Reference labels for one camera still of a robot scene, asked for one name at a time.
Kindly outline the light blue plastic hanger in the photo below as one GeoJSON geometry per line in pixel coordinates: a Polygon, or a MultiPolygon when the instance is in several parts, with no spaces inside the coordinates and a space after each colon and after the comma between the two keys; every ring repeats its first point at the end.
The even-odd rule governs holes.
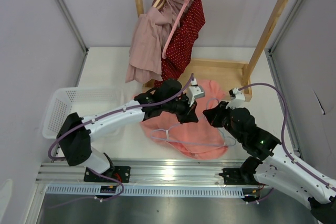
{"type": "Polygon", "coordinates": [[[179,144],[183,144],[183,145],[191,145],[191,146],[206,146],[206,147],[233,147],[237,144],[237,141],[231,137],[231,136],[228,136],[229,139],[233,140],[233,143],[232,144],[226,144],[225,143],[225,140],[226,140],[226,136],[225,134],[220,130],[218,129],[218,132],[221,134],[222,136],[222,139],[224,141],[223,144],[206,144],[206,143],[193,143],[193,142],[186,142],[186,141],[172,141],[169,137],[169,130],[175,128],[175,127],[178,127],[179,124],[174,124],[173,126],[171,126],[170,128],[168,128],[167,130],[166,129],[157,129],[157,130],[153,130],[150,134],[150,138],[153,139],[153,140],[160,140],[160,141],[163,141],[163,142],[167,142],[167,143],[179,143],[179,144]],[[155,137],[153,135],[154,132],[159,132],[159,131],[162,131],[162,132],[165,132],[165,138],[161,138],[161,137],[155,137]]]}

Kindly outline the salmon pink skirt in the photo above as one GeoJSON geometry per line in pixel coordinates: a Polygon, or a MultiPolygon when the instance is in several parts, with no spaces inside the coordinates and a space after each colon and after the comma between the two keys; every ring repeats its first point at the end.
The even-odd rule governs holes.
{"type": "MultiPolygon", "coordinates": [[[[179,124],[174,114],[162,112],[160,116],[140,123],[140,127],[146,137],[151,139],[150,134],[153,130],[167,130],[174,124],[179,124],[178,127],[169,130],[169,137],[172,141],[206,144],[224,143],[221,134],[218,132],[218,128],[214,128],[208,123],[203,115],[203,111],[216,107],[219,101],[224,98],[225,93],[220,85],[214,80],[200,80],[197,83],[202,86],[205,91],[205,97],[197,99],[196,115],[198,117],[198,122],[179,124]]],[[[162,131],[154,132],[153,135],[155,137],[165,138],[165,132],[162,131]]],[[[172,147],[189,158],[200,160],[217,159],[224,155],[228,150],[228,147],[191,146],[179,143],[167,143],[160,140],[151,140],[156,144],[172,147]]]]}

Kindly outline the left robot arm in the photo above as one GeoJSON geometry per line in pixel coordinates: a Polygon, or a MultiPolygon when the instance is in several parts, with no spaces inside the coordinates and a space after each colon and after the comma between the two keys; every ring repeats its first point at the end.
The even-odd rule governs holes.
{"type": "Polygon", "coordinates": [[[169,79],[106,113],[84,118],[78,113],[68,115],[57,142],[70,167],[84,166],[95,171],[102,182],[108,182],[114,176],[115,166],[106,153],[92,147],[92,141],[125,125],[160,116],[162,112],[176,115],[181,124],[197,123],[196,100],[204,95],[204,89],[195,79],[184,87],[177,80],[169,79]]]}

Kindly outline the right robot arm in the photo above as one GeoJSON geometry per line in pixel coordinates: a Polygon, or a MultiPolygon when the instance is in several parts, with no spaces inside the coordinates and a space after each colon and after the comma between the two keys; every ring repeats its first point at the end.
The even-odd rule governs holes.
{"type": "Polygon", "coordinates": [[[221,102],[203,112],[213,127],[223,127],[250,155],[240,179],[257,181],[294,198],[321,223],[335,223],[335,180],[317,171],[283,147],[283,142],[259,128],[246,108],[221,102]]]}

